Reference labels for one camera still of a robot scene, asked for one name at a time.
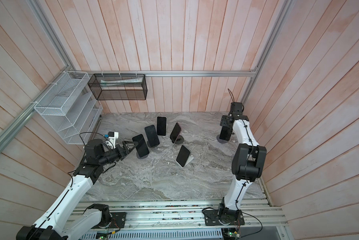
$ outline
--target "gray marble surface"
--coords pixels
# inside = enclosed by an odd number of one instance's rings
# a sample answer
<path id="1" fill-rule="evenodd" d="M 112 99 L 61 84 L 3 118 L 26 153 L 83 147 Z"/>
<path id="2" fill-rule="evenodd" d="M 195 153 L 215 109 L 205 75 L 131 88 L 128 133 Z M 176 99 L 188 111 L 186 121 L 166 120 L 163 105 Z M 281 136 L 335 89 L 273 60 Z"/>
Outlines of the gray marble surface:
<path id="1" fill-rule="evenodd" d="M 220 119 L 226 113 L 120 113 L 106 114 L 98 132 L 119 132 L 120 143 L 154 124 L 157 116 L 167 117 L 167 134 L 158 136 L 160 145 L 149 148 L 150 154 L 139 159 L 136 150 L 122 162 L 102 174 L 81 201 L 221 199 L 231 180 L 231 161 L 238 143 L 234 135 L 227 143 L 217 141 Z M 178 122 L 184 145 L 194 160 L 181 168 L 176 162 L 181 145 L 172 144 L 169 135 Z M 254 182 L 245 198 L 265 198 L 258 182 Z"/>

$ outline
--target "wire mesh basket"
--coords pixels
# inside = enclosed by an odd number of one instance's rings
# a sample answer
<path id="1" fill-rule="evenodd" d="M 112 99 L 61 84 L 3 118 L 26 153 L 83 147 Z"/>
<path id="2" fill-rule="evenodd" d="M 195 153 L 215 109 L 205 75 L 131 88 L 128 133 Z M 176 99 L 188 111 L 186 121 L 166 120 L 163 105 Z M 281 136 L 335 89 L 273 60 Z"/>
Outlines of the wire mesh basket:
<path id="1" fill-rule="evenodd" d="M 92 131 L 102 112 L 91 92 L 82 94 L 88 81 L 87 73 L 66 72 L 35 106 L 67 144 L 86 144 L 90 134 L 80 133 Z"/>
<path id="2" fill-rule="evenodd" d="M 144 74 L 96 73 L 89 87 L 97 100 L 146 100 Z"/>

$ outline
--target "white mesh shelf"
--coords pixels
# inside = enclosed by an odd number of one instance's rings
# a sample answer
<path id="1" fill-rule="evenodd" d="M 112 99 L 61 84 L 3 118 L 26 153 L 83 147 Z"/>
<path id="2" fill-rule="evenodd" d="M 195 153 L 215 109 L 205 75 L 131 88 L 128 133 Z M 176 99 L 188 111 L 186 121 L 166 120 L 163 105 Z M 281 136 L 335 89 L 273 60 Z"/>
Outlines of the white mesh shelf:
<path id="1" fill-rule="evenodd" d="M 84 72 L 66 72 L 35 106 L 35 110 L 49 123 L 67 144 L 84 144 L 81 132 L 92 131 L 102 106 L 95 108 L 92 93 L 81 94 L 89 81 Z M 90 134 L 82 134 L 87 143 Z"/>

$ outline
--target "wooden wall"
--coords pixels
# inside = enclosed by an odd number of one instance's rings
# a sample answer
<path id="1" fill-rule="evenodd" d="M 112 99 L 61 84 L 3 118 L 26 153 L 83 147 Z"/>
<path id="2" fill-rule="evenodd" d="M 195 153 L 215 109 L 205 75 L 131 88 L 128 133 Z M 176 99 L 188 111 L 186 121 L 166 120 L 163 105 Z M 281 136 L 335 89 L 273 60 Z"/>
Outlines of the wooden wall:
<path id="1" fill-rule="evenodd" d="M 39 0 L 77 70 L 250 70 L 284 0 Z M 246 77 L 147 78 L 105 112 L 226 111 Z"/>
<path id="2" fill-rule="evenodd" d="M 244 113 L 295 239 L 359 239 L 359 0 L 296 1 Z"/>
<path id="3" fill-rule="evenodd" d="M 65 68 L 23 0 L 0 1 L 0 132 Z M 81 156 L 37 114 L 0 154 L 0 238 L 15 239 L 59 196 Z"/>

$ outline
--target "wood grain wallpaper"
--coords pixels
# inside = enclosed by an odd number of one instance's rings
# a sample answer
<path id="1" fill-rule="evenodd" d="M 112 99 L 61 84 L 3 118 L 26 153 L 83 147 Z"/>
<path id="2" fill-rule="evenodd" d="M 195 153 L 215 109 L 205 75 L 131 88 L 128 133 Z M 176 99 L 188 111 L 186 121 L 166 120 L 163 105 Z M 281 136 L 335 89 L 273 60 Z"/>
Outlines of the wood grain wallpaper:
<path id="1" fill-rule="evenodd" d="M 296 1 L 244 113 L 295 239 L 359 239 L 359 0 Z"/>
<path id="2" fill-rule="evenodd" d="M 64 68 L 26 1 L 0 1 L 0 132 Z M 38 114 L 26 124 L 0 154 L 0 238 L 15 239 L 51 206 L 81 153 Z"/>
<path id="3" fill-rule="evenodd" d="M 284 0 L 39 0 L 77 70 L 251 70 Z M 147 78 L 105 112 L 226 111 L 246 77 Z"/>

